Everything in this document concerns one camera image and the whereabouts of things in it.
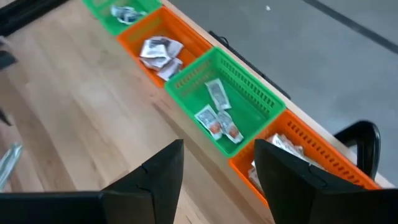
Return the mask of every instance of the gray floor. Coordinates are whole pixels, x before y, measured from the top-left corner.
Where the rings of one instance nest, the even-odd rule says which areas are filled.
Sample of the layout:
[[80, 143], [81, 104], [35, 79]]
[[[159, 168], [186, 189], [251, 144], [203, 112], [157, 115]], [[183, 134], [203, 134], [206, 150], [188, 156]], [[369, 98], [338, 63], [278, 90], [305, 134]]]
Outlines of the gray floor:
[[[331, 133], [359, 119], [375, 122], [382, 137], [379, 171], [398, 185], [398, 55], [301, 0], [171, 2], [227, 37]], [[397, 1], [322, 2], [398, 42]]]

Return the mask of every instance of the sauce packet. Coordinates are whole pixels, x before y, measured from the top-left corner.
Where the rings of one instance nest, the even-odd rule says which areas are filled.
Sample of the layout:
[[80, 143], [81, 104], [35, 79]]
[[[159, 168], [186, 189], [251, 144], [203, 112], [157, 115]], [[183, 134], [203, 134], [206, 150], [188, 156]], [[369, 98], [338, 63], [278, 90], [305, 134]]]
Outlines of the sauce packet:
[[234, 124], [232, 117], [225, 111], [218, 112], [218, 121], [221, 123], [223, 133], [233, 143], [237, 144], [243, 140], [243, 135], [239, 132], [238, 128]]
[[171, 59], [167, 57], [157, 57], [157, 58], [140, 58], [140, 61], [143, 62], [143, 64], [147, 68], [151, 68], [156, 71], [160, 71], [165, 65], [167, 65]]
[[257, 187], [257, 189], [262, 191], [262, 187], [261, 187], [261, 184], [260, 184], [259, 177], [257, 175], [256, 168], [252, 167], [251, 169], [249, 169], [248, 174], [249, 174], [248, 176], [249, 176], [249, 179], [251, 180], [251, 182], [254, 183], [254, 185]]
[[184, 45], [180, 42], [163, 36], [154, 36], [151, 37], [150, 40], [153, 43], [164, 45], [166, 47], [167, 55], [169, 55], [171, 58], [175, 58], [184, 47]]
[[137, 12], [133, 7], [129, 6], [111, 6], [111, 14], [116, 19], [123, 23], [130, 25], [136, 22], [141, 16], [146, 15], [146, 12]]
[[318, 168], [325, 170], [325, 168], [323, 168], [320, 164], [305, 156], [302, 146], [293, 145], [293, 143], [289, 139], [287, 139], [287, 137], [284, 136], [283, 134], [274, 134], [273, 136], [268, 138], [267, 141], [289, 152], [290, 154], [295, 155], [296, 157], [304, 160], [305, 162], [308, 162], [311, 165], [317, 166]]
[[178, 58], [173, 58], [167, 65], [160, 69], [157, 75], [165, 81], [169, 81], [175, 74], [177, 74], [182, 66], [182, 61]]
[[205, 83], [218, 111], [231, 108], [224, 86], [219, 78]]
[[158, 41], [153, 41], [150, 39], [144, 41], [144, 45], [142, 46], [139, 56], [144, 58], [164, 57], [171, 59], [167, 54], [167, 49], [165, 45], [161, 44]]
[[219, 140], [223, 136], [221, 124], [217, 120], [217, 115], [210, 105], [206, 105], [195, 114], [195, 118], [210, 132], [215, 140]]

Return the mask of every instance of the packet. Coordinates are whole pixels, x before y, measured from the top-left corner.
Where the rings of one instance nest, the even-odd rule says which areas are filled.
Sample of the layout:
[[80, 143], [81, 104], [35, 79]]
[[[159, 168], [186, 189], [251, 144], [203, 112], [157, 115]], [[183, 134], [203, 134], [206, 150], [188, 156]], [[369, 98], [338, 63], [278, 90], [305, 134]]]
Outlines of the packet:
[[143, 64], [147, 68], [151, 68], [156, 71], [160, 71], [165, 65], [167, 65], [171, 59], [167, 57], [157, 57], [157, 58], [144, 58], [141, 57], [140, 61], [143, 62]]
[[128, 6], [111, 6], [111, 14], [116, 17], [119, 22], [130, 25], [136, 22], [138, 18], [146, 15], [146, 12], [137, 12], [133, 7]]
[[234, 124], [234, 121], [232, 120], [232, 117], [227, 112], [218, 112], [217, 118], [221, 123], [223, 133], [229, 138], [229, 140], [235, 144], [243, 140], [242, 134], [239, 132], [238, 128]]
[[180, 42], [163, 36], [151, 37], [150, 40], [154, 44], [164, 45], [166, 47], [167, 55], [169, 55], [169, 57], [171, 58], [177, 57], [177, 55], [181, 52], [182, 48], [184, 47], [184, 45], [181, 44]]
[[325, 168], [323, 168], [320, 164], [318, 164], [317, 162], [313, 161], [312, 159], [304, 155], [304, 150], [302, 146], [294, 146], [293, 143], [290, 140], [288, 140], [284, 135], [274, 134], [269, 139], [267, 139], [267, 141], [291, 153], [292, 155], [295, 155], [296, 157], [304, 160], [305, 162], [325, 170]]
[[219, 78], [207, 82], [207, 89], [210, 93], [211, 99], [213, 99], [214, 104], [218, 111], [227, 110], [231, 108], [229, 99], [225, 93], [224, 86]]
[[217, 115], [210, 105], [206, 105], [202, 110], [195, 114], [195, 118], [209, 130], [211, 136], [215, 140], [219, 140], [223, 136], [221, 124], [217, 120]]
[[167, 54], [167, 49], [165, 45], [157, 41], [152, 41], [150, 39], [144, 41], [144, 45], [142, 46], [139, 56], [144, 58], [164, 57], [171, 59]]
[[249, 179], [251, 180], [251, 182], [253, 182], [254, 185], [257, 187], [257, 189], [259, 189], [262, 192], [262, 188], [261, 188], [259, 177], [257, 175], [256, 168], [252, 167], [251, 169], [249, 169], [248, 174], [249, 174]]
[[182, 66], [182, 61], [178, 58], [172, 59], [167, 65], [160, 69], [158, 76], [165, 81], [169, 81], [175, 74], [177, 74]]

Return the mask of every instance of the wooden table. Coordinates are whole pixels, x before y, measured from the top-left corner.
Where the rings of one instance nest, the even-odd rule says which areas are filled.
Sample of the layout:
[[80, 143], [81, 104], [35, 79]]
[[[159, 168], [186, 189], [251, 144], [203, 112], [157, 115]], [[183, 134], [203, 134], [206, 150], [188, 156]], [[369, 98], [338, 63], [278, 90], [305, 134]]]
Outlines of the wooden table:
[[[220, 43], [164, 4], [210, 43]], [[270, 211], [228, 167], [227, 159], [93, 18], [69, 1], [9, 38], [19, 63], [0, 73], [3, 152], [25, 150], [7, 191], [98, 190], [134, 170], [174, 139], [185, 141], [176, 223], [273, 223]], [[354, 153], [232, 55], [309, 126], [351, 160]], [[383, 187], [392, 187], [377, 175]]]

